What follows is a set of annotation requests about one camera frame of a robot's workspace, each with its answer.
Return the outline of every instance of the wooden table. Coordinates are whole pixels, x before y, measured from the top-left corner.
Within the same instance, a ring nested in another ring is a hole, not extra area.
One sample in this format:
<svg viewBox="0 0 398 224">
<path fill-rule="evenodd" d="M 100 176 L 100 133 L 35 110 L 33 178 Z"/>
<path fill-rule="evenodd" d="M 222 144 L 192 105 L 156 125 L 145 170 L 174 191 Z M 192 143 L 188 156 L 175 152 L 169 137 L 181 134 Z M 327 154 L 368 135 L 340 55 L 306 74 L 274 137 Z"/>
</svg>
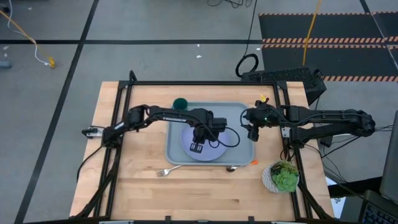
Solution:
<svg viewBox="0 0 398 224">
<path fill-rule="evenodd" d="M 93 125 L 110 125 L 117 86 L 117 82 L 102 83 Z M 291 105 L 308 106 L 302 83 L 288 83 L 288 92 Z M 271 86 L 138 85 L 132 88 L 130 107 L 141 104 L 170 107 L 178 97 L 188 101 L 240 101 L 253 107 L 260 95 L 269 97 L 269 103 L 275 106 Z M 224 166 L 183 166 L 167 177 L 158 178 L 155 174 L 158 170 L 173 167 L 165 158 L 166 130 L 167 122 L 159 121 L 139 133 L 125 134 L 112 219 L 164 220 L 171 215 L 173 220 L 232 221 L 248 220 L 248 216 L 254 216 L 256 221 L 294 220 L 290 194 L 273 194 L 261 182 L 263 169 L 279 159 L 282 150 L 279 128 L 260 130 L 259 141 L 255 143 L 258 165 L 238 168 L 232 173 Z M 100 142 L 99 138 L 88 140 L 85 157 Z M 309 145 L 317 147 L 315 140 Z M 82 168 L 70 215 L 77 214 L 96 191 L 104 152 L 103 149 Z M 333 216 L 319 154 L 308 147 L 301 149 L 301 155 L 309 191 Z M 305 217 L 299 190 L 298 199 L 301 216 Z M 105 205 L 103 200 L 101 213 Z"/>
</svg>

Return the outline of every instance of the orange striped tape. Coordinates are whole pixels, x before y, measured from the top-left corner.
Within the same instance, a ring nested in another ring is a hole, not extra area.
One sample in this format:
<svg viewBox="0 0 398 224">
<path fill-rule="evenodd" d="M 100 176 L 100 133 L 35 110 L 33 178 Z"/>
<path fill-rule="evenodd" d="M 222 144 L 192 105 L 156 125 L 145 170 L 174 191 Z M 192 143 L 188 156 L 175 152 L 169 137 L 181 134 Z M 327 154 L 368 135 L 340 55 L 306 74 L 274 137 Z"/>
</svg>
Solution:
<svg viewBox="0 0 398 224">
<path fill-rule="evenodd" d="M 259 13 L 259 16 L 312 16 L 313 13 Z M 339 15 L 370 15 L 368 12 L 326 12 L 318 13 L 321 16 L 339 16 Z"/>
<path fill-rule="evenodd" d="M 386 37 L 388 42 L 398 42 L 398 36 Z"/>
<path fill-rule="evenodd" d="M 379 11 L 379 12 L 372 12 L 373 15 L 381 14 L 381 13 L 397 13 L 396 11 Z"/>
<path fill-rule="evenodd" d="M 264 43 L 283 43 L 283 44 L 305 44 L 307 38 L 268 38 L 263 39 Z M 378 44 L 384 43 L 387 41 L 387 38 L 354 38 L 354 37 L 345 37 L 345 38 L 309 38 L 309 44 Z M 388 41 L 398 41 L 398 37 L 390 37 Z"/>
<path fill-rule="evenodd" d="M 305 47 L 304 44 L 264 44 L 262 48 L 303 48 Z M 381 49 L 381 48 L 387 48 L 385 45 L 350 45 L 350 44 L 345 44 L 345 45 L 338 45 L 338 44 L 323 44 L 323 45 L 315 45 L 315 44 L 309 44 L 307 46 L 308 48 L 346 48 L 346 49 Z"/>
<path fill-rule="evenodd" d="M 398 82 L 398 77 L 393 76 L 371 76 L 371 77 L 358 77 L 358 76 L 326 76 L 324 81 L 329 82 Z"/>
</svg>

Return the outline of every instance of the succulent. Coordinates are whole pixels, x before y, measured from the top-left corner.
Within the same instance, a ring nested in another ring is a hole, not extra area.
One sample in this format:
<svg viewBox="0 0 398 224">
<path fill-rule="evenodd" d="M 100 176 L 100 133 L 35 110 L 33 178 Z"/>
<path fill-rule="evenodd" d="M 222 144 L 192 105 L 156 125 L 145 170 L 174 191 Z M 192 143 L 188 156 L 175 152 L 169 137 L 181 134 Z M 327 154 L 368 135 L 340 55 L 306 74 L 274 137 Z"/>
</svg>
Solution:
<svg viewBox="0 0 398 224">
<path fill-rule="evenodd" d="M 299 179 L 299 171 L 293 164 L 280 161 L 271 167 L 272 181 L 281 192 L 294 192 Z"/>
</svg>

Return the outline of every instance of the plastic tray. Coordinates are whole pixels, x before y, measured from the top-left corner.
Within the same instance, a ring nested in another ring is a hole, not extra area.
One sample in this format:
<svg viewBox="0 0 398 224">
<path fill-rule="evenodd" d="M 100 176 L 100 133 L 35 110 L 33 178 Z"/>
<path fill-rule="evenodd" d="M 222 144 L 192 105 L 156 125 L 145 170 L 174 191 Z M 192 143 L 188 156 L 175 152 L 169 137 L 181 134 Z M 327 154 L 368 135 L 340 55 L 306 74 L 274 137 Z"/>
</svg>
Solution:
<svg viewBox="0 0 398 224">
<path fill-rule="evenodd" d="M 183 165 L 206 165 L 206 166 L 245 166 L 254 160 L 254 144 L 250 141 L 248 131 L 240 126 L 239 116 L 247 106 L 238 102 L 188 102 L 188 110 L 204 108 L 211 110 L 215 118 L 226 118 L 228 127 L 238 132 L 241 143 L 234 148 L 227 148 L 219 158 L 203 162 L 190 157 L 182 148 L 181 131 L 188 124 L 169 122 L 167 128 L 166 158 L 172 164 Z M 231 130 L 229 132 L 229 142 L 225 144 L 235 144 L 238 138 Z"/>
</svg>

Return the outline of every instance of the silver fork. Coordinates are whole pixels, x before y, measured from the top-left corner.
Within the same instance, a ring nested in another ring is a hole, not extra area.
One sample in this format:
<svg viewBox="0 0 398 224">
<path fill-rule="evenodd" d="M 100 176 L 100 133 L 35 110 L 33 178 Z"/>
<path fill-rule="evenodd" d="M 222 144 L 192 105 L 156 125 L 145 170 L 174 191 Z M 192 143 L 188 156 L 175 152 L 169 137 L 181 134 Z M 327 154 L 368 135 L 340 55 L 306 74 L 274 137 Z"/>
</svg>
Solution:
<svg viewBox="0 0 398 224">
<path fill-rule="evenodd" d="M 164 170 L 160 170 L 160 171 L 158 171 L 157 173 L 156 173 L 156 176 L 157 177 L 165 177 L 165 176 L 167 176 L 172 170 L 175 170 L 175 169 L 177 169 L 177 168 L 179 168 L 179 167 L 181 167 L 182 165 L 178 165 L 178 166 L 175 166 L 175 167 L 173 167 L 173 168 L 171 168 L 171 169 L 164 169 Z"/>
</svg>

